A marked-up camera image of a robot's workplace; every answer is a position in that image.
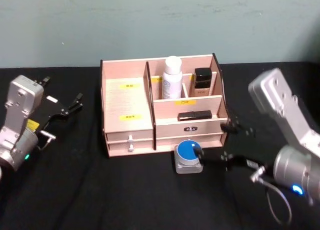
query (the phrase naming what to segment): green wall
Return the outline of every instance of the green wall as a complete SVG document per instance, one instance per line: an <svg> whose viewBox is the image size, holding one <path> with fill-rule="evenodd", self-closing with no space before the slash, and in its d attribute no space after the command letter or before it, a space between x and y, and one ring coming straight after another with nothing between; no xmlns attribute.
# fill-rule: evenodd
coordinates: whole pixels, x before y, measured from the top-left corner
<svg viewBox="0 0 320 230"><path fill-rule="evenodd" d="M316 61L319 16L320 0L0 0L0 68L212 52Z"/></svg>

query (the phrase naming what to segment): yellow sticker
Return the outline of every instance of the yellow sticker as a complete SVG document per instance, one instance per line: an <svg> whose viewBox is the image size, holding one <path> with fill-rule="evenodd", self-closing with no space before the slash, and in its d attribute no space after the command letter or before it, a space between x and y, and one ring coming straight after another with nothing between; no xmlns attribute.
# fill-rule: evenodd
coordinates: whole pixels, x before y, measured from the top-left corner
<svg viewBox="0 0 320 230"><path fill-rule="evenodd" d="M140 87L140 83L130 83L130 84L122 84L120 85L121 89L132 89Z"/></svg>
<svg viewBox="0 0 320 230"><path fill-rule="evenodd" d="M157 82L161 82L162 81L162 77L161 76L153 76L151 77L151 82L152 83L157 83Z"/></svg>
<svg viewBox="0 0 320 230"><path fill-rule="evenodd" d="M142 118L141 114L135 114L135 115L122 115L119 117L120 121L132 121L132 120L139 120Z"/></svg>
<svg viewBox="0 0 320 230"><path fill-rule="evenodd" d="M183 100L183 101L175 101L176 105L195 105L196 100Z"/></svg>
<svg viewBox="0 0 320 230"><path fill-rule="evenodd" d="M36 129L39 127L39 123L35 122L35 121L32 121L32 120L28 120L26 126L33 132L36 131Z"/></svg>

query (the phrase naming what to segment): pink wooden organizer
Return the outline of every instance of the pink wooden organizer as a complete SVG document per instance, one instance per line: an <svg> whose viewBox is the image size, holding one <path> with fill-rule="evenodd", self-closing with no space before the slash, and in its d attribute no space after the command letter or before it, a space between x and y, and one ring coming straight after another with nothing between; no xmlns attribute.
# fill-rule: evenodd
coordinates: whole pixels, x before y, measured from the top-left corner
<svg viewBox="0 0 320 230"><path fill-rule="evenodd" d="M186 139L202 147L224 145L226 133L220 124L229 118L215 54L181 57L183 92L174 100L161 99L165 60L101 61L103 134L110 157L173 151ZM212 69L210 95L189 97L199 67ZM201 110L211 110L212 119L178 121L178 113ZM190 126L197 131L184 131Z"/></svg>

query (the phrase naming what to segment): white bottle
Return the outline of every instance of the white bottle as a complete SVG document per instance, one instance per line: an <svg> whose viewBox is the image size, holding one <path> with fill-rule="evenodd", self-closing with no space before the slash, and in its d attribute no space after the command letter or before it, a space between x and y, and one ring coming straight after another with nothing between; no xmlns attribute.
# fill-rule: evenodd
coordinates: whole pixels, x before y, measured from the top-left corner
<svg viewBox="0 0 320 230"><path fill-rule="evenodd" d="M177 56L169 56L165 60L165 70L162 76L162 98L181 98L182 93L182 61Z"/></svg>

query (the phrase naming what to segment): black tablecloth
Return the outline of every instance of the black tablecloth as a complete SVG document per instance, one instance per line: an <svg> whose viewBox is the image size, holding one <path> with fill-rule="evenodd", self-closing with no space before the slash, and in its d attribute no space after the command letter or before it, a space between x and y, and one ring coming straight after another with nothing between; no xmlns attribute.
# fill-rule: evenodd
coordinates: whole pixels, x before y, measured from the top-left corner
<svg viewBox="0 0 320 230"><path fill-rule="evenodd" d="M256 129L256 138L229 136L222 151L273 161L286 144L276 124L262 116L248 84L262 71L280 67L294 93L309 108L309 122L320 121L320 66L308 63L222 65L231 117ZM9 82L19 74L51 76L46 94L62 103L83 93L83 110L67 123L55 123L57 139L34 151L18 172L0 182L0 229L282 229L273 219L264 188L249 180L250 171L206 165L200 174L178 175L172 153L107 158L102 138L99 68L0 70L0 122ZM290 229L319 229L320 208L285 192L293 213ZM271 194L275 212L288 216Z"/></svg>

